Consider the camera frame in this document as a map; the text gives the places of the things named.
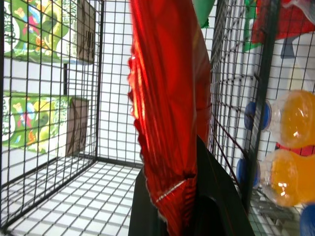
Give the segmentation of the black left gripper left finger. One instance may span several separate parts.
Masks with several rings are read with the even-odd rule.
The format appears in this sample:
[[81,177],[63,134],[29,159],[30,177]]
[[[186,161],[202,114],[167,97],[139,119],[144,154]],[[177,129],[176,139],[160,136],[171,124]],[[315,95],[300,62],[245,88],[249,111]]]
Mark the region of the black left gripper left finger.
[[167,225],[151,202],[143,171],[135,180],[128,236],[168,236]]

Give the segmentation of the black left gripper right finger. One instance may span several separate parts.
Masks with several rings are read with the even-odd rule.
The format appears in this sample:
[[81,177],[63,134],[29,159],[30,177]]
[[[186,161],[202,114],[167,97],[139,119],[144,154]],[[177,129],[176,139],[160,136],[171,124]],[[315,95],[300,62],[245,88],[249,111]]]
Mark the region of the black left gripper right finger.
[[200,137],[196,147],[196,199],[184,236],[255,236],[232,178]]

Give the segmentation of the red foil snack bag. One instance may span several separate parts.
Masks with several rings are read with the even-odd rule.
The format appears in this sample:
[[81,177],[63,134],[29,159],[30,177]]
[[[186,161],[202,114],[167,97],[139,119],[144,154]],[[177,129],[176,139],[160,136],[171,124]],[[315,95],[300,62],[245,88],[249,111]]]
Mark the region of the red foil snack bag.
[[143,174],[169,236],[186,236],[197,183],[197,147],[208,141],[210,62],[192,0],[130,0],[129,59]]

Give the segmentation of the orange juice bottle blue cap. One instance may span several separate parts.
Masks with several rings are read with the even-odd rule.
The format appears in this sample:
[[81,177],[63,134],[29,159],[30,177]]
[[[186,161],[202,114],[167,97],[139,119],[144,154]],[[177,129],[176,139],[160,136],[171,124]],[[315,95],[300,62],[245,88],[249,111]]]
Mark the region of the orange juice bottle blue cap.
[[287,148],[315,146],[315,94],[290,90],[262,106],[262,131]]
[[282,207],[315,203],[315,153],[301,156],[286,149],[269,153],[257,161],[253,188]]

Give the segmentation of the green cartoon print box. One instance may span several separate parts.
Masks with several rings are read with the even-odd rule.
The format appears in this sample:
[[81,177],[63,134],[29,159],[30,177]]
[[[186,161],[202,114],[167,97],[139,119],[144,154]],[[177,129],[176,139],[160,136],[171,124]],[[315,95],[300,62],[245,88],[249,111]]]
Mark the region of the green cartoon print box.
[[67,95],[4,92],[2,144],[66,157],[85,150],[89,101]]
[[92,64],[95,8],[88,0],[3,0],[4,56],[34,63]]

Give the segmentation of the green snack bag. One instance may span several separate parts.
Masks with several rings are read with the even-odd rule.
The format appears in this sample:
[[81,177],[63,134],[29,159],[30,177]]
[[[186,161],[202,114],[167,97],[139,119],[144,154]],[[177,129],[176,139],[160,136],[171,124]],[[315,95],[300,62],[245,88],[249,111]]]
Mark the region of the green snack bag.
[[216,0],[192,0],[198,23],[202,29],[209,26],[208,17],[215,1]]

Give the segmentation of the red patterned snack bag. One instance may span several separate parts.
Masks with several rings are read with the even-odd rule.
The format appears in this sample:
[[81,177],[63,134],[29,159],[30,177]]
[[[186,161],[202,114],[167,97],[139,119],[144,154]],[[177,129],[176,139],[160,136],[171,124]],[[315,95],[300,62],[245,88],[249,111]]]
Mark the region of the red patterned snack bag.
[[[307,18],[303,10],[290,2],[291,0],[280,0],[276,40],[315,31],[315,24]],[[266,27],[265,22],[269,15],[269,3],[270,0],[256,0],[256,18],[252,27],[252,42],[254,43],[264,42],[266,34],[263,29]]]

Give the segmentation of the dark green rack post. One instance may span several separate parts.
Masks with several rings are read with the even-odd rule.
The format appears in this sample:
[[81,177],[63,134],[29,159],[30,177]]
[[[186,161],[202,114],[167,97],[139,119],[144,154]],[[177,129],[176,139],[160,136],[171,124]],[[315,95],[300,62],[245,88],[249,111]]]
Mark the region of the dark green rack post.
[[253,119],[252,135],[248,151],[248,166],[246,169],[246,177],[248,179],[244,183],[244,189],[242,191],[242,203],[246,211],[249,211],[250,200],[252,196],[253,181],[256,172],[257,153],[263,125],[263,112],[268,89],[274,44],[278,31],[280,8],[281,0],[265,0],[262,2],[261,6],[261,9],[265,14],[264,18],[259,18],[259,21],[264,23],[263,28],[260,30],[264,34],[264,42],[262,47],[260,67],[257,74],[258,88],[256,94],[256,110]]

